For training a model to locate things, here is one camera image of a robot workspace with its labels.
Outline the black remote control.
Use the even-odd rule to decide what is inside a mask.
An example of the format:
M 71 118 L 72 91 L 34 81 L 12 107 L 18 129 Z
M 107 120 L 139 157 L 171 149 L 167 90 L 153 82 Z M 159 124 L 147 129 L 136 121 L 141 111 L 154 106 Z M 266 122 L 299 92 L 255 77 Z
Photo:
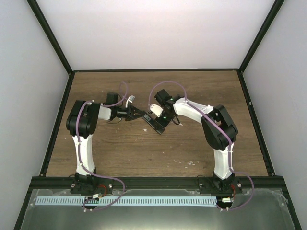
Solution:
M 143 114 L 142 119 L 155 130 L 155 124 L 159 123 L 156 119 L 151 118 L 147 113 Z

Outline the black battery cover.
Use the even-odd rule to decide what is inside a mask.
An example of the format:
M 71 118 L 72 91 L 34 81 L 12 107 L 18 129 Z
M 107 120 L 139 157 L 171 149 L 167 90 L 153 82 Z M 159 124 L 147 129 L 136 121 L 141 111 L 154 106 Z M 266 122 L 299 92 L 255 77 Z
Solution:
M 161 124 L 159 124 L 159 123 L 156 123 L 156 124 L 155 124 L 155 131 L 156 131 L 159 135 L 163 134 L 164 130 L 165 130 L 165 127 L 164 127 L 163 125 L 161 125 Z

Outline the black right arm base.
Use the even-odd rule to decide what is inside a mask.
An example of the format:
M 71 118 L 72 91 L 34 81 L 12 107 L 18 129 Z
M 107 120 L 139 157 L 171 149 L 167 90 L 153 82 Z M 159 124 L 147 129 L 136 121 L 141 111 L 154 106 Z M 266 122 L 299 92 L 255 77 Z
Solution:
M 242 188 L 237 186 L 239 180 L 235 177 L 225 180 L 213 177 L 198 177 L 197 183 L 200 190 L 206 190 L 211 194 L 229 194 L 233 191 L 242 193 Z

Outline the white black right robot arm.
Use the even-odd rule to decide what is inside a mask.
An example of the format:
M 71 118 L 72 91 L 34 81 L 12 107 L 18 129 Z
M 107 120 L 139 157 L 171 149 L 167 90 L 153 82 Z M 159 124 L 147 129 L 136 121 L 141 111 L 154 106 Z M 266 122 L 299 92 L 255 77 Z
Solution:
M 205 139 L 214 152 L 213 187 L 218 193 L 226 192 L 234 179 L 232 150 L 238 134 L 226 108 L 222 105 L 202 105 L 179 95 L 172 97 L 166 90 L 159 91 L 154 98 L 159 104 L 150 105 L 150 111 L 156 115 L 154 129 L 159 134 L 178 116 L 202 125 Z

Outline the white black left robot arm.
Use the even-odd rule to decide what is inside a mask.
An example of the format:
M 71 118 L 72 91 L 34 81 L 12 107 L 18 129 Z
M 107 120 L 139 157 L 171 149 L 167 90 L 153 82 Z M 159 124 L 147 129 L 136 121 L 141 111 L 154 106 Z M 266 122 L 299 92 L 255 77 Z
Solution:
M 98 181 L 90 176 L 95 173 L 92 153 L 92 139 L 99 119 L 112 121 L 115 118 L 131 121 L 140 118 L 144 111 L 132 105 L 134 97 L 128 98 L 126 105 L 123 97 L 118 93 L 109 92 L 105 103 L 93 101 L 75 101 L 66 121 L 66 128 L 70 132 L 75 144 L 77 168 L 76 177 L 85 177 L 81 188 L 86 193 L 94 193 L 98 188 Z

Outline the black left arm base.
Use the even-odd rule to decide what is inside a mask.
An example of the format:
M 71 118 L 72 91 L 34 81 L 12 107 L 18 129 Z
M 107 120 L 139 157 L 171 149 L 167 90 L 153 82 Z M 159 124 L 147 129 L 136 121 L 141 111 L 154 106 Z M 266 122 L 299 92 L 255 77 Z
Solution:
M 108 194 L 112 190 L 109 185 L 113 185 L 113 180 L 98 178 L 98 180 L 90 182 L 74 181 L 72 185 L 74 185 L 74 187 L 71 187 L 72 194 Z

